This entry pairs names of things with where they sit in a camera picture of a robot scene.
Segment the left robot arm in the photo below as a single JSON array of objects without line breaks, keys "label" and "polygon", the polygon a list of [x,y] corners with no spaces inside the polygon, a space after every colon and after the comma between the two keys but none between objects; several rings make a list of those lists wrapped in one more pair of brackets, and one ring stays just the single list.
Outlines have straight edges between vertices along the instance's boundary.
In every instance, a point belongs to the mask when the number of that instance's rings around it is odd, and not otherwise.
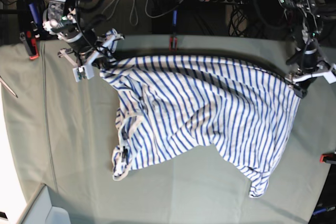
[{"label": "left robot arm", "polygon": [[335,83],[335,63],[329,61],[318,42],[323,30],[324,6],[319,6],[316,0],[278,2],[285,11],[298,15],[293,37],[295,53],[286,60],[286,65],[297,65],[298,68],[286,75],[286,82],[296,96],[304,98],[318,77],[323,77],[329,84]]}]

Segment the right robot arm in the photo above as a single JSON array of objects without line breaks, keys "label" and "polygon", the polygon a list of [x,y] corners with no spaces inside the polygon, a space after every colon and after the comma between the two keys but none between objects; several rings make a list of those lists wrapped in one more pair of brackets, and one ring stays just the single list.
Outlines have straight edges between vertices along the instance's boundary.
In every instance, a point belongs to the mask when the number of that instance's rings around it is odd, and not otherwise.
[{"label": "right robot arm", "polygon": [[98,69],[109,69],[113,57],[113,46],[123,36],[115,30],[109,35],[98,36],[95,27],[107,21],[104,14],[96,14],[89,21],[82,19],[83,14],[96,12],[105,0],[98,0],[93,7],[85,8],[91,0],[49,0],[44,13],[43,28],[57,36],[69,46],[59,50],[58,57],[66,58],[74,67],[85,65]]}]

